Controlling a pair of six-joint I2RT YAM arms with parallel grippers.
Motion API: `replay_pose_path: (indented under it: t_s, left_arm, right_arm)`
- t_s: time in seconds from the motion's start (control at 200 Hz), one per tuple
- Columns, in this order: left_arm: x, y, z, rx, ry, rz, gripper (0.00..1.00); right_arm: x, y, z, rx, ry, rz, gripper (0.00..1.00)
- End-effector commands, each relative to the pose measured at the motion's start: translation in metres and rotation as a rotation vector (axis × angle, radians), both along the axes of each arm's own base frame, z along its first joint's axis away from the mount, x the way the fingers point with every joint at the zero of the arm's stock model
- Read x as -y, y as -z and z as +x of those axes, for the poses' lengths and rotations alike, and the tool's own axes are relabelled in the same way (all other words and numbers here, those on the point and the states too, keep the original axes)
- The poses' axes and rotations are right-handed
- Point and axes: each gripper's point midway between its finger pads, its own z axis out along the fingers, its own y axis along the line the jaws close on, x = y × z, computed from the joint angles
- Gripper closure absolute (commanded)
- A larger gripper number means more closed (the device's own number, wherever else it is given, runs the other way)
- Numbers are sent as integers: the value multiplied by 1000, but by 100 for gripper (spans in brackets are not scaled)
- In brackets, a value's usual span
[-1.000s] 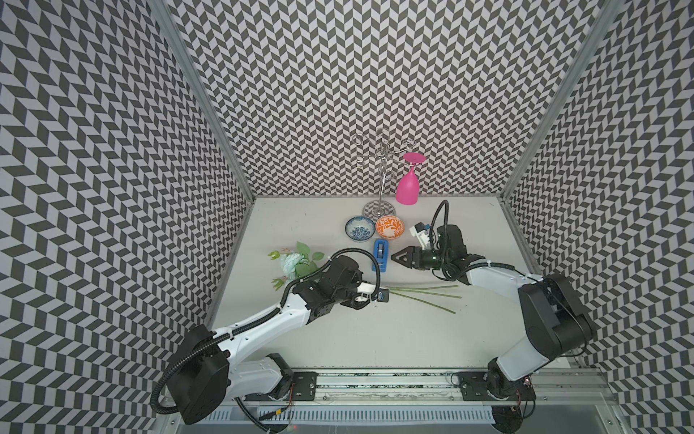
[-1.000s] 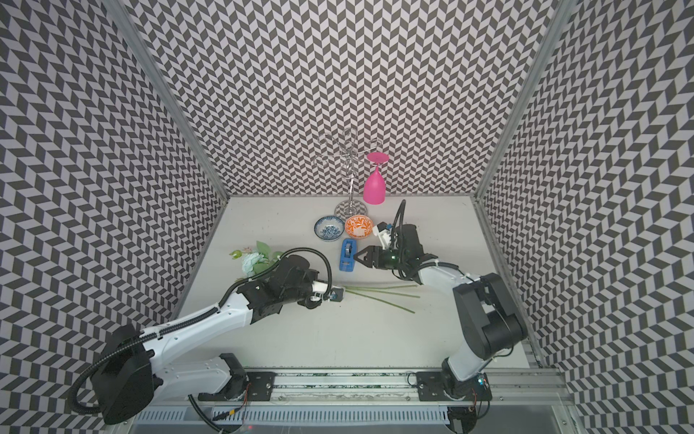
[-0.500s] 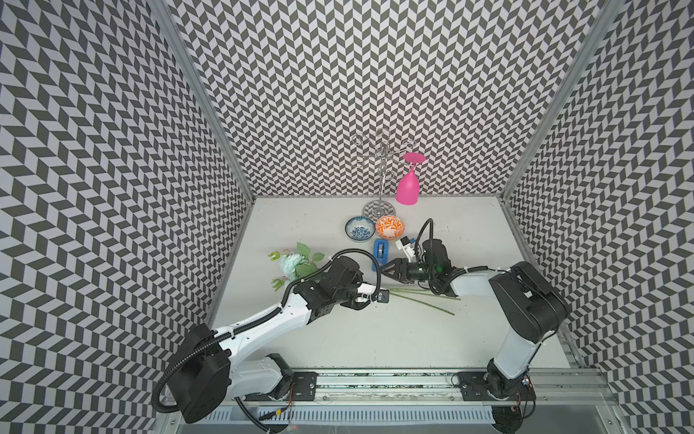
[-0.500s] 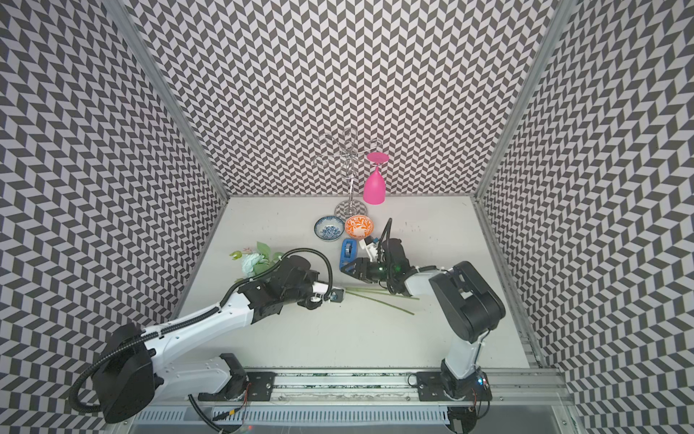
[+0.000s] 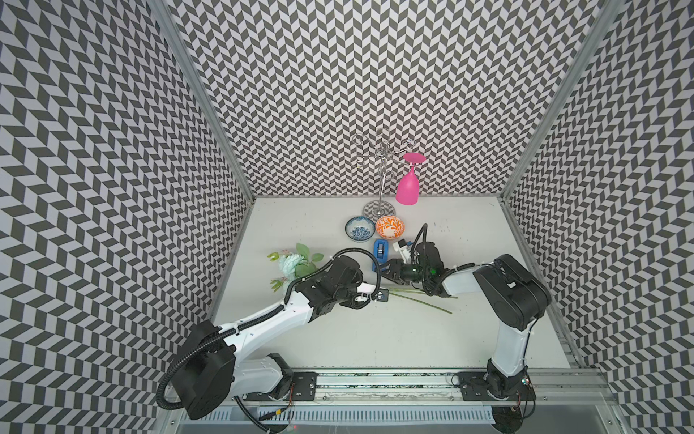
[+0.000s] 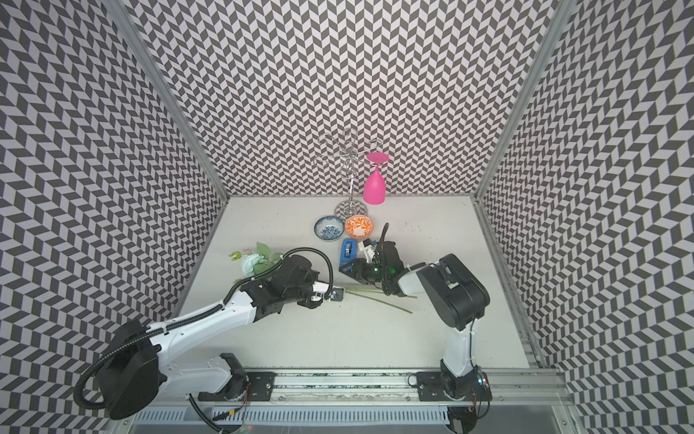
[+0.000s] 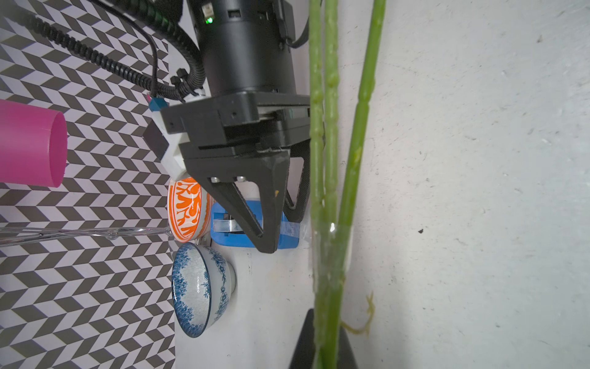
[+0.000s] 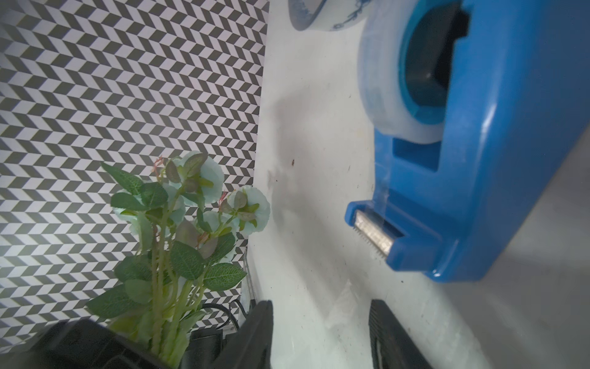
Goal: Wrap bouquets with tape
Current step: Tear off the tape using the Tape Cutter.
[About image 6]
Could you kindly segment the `blue tape dispenser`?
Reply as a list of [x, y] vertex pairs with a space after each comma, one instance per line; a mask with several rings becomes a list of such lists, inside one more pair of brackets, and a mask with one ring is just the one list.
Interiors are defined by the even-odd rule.
[[345, 272], [352, 269], [354, 261], [357, 259], [358, 242], [354, 239], [345, 239], [341, 247], [339, 260], [339, 271]]

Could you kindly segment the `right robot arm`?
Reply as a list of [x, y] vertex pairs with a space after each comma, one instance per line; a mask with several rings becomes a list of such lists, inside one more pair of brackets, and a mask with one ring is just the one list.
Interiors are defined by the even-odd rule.
[[426, 378], [417, 373], [422, 401], [491, 401], [493, 394], [486, 373], [474, 361], [475, 327], [490, 305], [484, 285], [453, 254], [436, 262], [405, 266], [394, 242], [378, 242], [372, 258], [355, 258], [339, 268], [343, 275], [387, 296], [427, 296], [447, 326], [446, 351], [439, 373]]

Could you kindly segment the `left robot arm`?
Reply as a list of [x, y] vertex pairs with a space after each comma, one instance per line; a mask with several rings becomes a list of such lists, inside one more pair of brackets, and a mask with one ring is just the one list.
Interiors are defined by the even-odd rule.
[[104, 410], [117, 421], [164, 397], [244, 400], [251, 381], [234, 354], [202, 361], [182, 358], [232, 329], [280, 313], [287, 304], [320, 307], [334, 290], [334, 267], [326, 265], [327, 280], [321, 281], [307, 260], [311, 251], [288, 251], [266, 271], [236, 281], [223, 300], [188, 315], [151, 325], [129, 321], [81, 374], [74, 402], [84, 410]]

